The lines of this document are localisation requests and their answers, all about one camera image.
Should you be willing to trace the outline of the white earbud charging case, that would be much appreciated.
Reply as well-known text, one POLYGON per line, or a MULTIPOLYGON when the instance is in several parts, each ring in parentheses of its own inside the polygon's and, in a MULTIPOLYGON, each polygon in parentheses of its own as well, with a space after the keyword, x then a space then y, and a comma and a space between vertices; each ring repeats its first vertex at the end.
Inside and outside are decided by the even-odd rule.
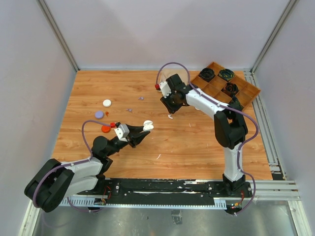
POLYGON ((151 131, 154 129, 153 121, 146 120, 143 122, 143 131, 151 131))

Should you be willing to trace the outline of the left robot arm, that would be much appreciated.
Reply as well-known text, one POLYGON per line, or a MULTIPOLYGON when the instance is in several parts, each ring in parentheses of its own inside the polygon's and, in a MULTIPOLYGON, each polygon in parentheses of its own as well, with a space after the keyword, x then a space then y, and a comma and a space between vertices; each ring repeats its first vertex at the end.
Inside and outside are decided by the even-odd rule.
POLYGON ((135 148, 154 129, 151 120, 144 121, 142 126, 117 122, 108 127, 114 130, 115 137, 96 137, 92 146, 87 147, 89 157, 72 162, 52 158, 42 166, 24 190, 34 207, 49 213, 64 199, 77 193, 92 191, 101 194, 105 190, 103 174, 113 162, 110 156, 126 146, 135 148))

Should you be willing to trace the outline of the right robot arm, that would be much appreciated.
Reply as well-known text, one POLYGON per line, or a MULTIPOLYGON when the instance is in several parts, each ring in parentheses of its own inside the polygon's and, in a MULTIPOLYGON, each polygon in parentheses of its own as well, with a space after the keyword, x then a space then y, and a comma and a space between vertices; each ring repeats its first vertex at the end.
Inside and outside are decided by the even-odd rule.
POLYGON ((224 152, 223 191, 230 197, 237 195, 246 181, 245 174, 241 171, 241 144, 248 133, 243 115, 235 112, 228 104, 203 93, 193 84, 185 84, 178 74, 156 83, 155 88, 162 93, 160 100, 170 114, 174 114, 183 106, 193 106, 214 121, 215 138, 224 152))

